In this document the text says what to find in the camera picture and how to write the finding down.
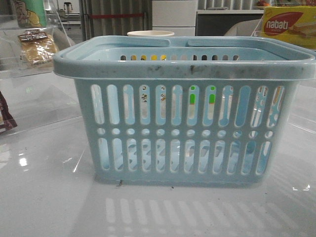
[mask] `glossy table surface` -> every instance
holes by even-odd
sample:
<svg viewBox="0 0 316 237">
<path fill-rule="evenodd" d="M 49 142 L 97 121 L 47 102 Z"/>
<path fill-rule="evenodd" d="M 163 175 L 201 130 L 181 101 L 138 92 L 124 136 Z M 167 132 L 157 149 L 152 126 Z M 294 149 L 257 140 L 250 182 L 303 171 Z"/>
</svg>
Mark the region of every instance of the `glossy table surface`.
<svg viewBox="0 0 316 237">
<path fill-rule="evenodd" d="M 0 80 L 19 124 L 0 135 L 0 236 L 315 236 L 315 84 L 299 87 L 269 176 L 237 188 L 101 183 L 72 81 Z"/>
</svg>

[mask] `wafer package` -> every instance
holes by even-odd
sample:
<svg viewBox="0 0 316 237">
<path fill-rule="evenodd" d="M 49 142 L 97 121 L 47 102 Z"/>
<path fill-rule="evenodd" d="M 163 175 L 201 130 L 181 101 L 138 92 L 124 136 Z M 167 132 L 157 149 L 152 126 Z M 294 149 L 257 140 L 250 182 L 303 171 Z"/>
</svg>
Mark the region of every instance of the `wafer package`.
<svg viewBox="0 0 316 237">
<path fill-rule="evenodd" d="M 263 37 L 316 49 L 316 7 L 266 7 L 262 22 Z"/>
</svg>

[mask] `light blue basket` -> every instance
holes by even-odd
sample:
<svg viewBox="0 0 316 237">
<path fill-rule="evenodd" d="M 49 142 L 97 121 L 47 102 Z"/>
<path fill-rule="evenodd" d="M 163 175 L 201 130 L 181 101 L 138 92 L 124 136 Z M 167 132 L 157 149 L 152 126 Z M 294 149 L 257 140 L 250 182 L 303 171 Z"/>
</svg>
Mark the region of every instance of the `light blue basket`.
<svg viewBox="0 0 316 237">
<path fill-rule="evenodd" d="M 96 172 L 124 181 L 255 183 L 316 53 L 248 37 L 96 37 L 57 53 L 75 79 Z"/>
</svg>

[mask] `nabati logo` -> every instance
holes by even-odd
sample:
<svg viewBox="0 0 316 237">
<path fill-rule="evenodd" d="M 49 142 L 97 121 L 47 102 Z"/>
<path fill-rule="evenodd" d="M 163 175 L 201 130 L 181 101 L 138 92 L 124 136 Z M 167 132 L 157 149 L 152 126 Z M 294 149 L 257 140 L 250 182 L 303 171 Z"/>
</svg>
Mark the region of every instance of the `nabati logo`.
<svg viewBox="0 0 316 237">
<path fill-rule="evenodd" d="M 268 21 L 267 28 L 287 30 L 288 29 L 288 21 L 278 21 L 278 20 Z"/>
</svg>

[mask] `basket rim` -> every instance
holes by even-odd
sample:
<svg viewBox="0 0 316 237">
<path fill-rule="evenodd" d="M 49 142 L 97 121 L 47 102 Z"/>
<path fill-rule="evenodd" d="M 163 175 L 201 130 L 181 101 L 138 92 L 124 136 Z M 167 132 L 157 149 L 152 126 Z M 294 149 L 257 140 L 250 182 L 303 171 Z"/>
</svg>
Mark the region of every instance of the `basket rim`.
<svg viewBox="0 0 316 237">
<path fill-rule="evenodd" d="M 247 61 L 106 61 L 86 60 L 84 54 L 98 47 L 247 47 L 271 52 L 273 49 L 293 60 Z M 75 79 L 166 78 L 166 79 L 316 79 L 316 52 L 276 39 L 255 37 L 125 37 L 100 36 L 54 55 L 54 72 Z"/>
</svg>

